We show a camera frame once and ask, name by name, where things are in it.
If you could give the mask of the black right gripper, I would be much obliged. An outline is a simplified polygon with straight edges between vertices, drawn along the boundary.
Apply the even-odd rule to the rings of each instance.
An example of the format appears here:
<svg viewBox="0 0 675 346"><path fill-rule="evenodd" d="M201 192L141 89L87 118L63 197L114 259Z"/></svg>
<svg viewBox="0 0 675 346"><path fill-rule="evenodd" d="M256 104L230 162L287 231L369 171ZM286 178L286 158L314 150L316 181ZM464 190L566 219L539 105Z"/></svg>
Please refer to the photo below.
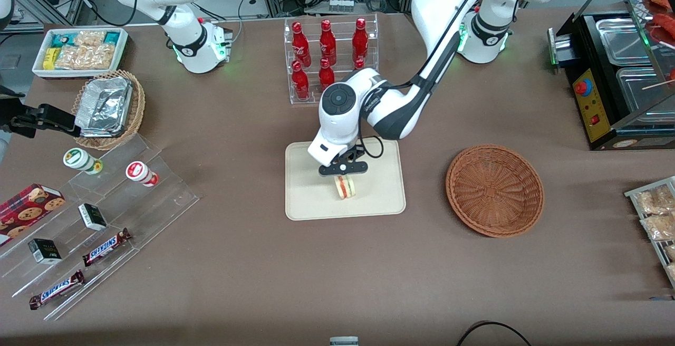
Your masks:
<svg viewBox="0 0 675 346"><path fill-rule="evenodd" d="M49 104L37 108L20 104L20 108L9 115L7 132L32 139L37 130L53 130L75 138L80 136L75 116Z"/></svg>

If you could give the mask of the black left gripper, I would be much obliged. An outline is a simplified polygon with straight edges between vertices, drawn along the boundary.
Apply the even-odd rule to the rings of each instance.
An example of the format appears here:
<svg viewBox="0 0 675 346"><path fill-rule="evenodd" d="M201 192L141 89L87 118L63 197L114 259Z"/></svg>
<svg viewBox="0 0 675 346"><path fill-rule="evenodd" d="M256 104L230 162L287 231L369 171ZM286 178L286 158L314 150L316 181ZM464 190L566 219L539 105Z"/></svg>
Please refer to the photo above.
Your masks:
<svg viewBox="0 0 675 346"><path fill-rule="evenodd" d="M364 174L368 170L366 161L359 161L359 158L365 155L364 147L352 147L344 154L336 156L327 166L319 167L320 176L334 176L335 185L339 185L338 176L352 175L352 181L356 184L358 175Z"/></svg>

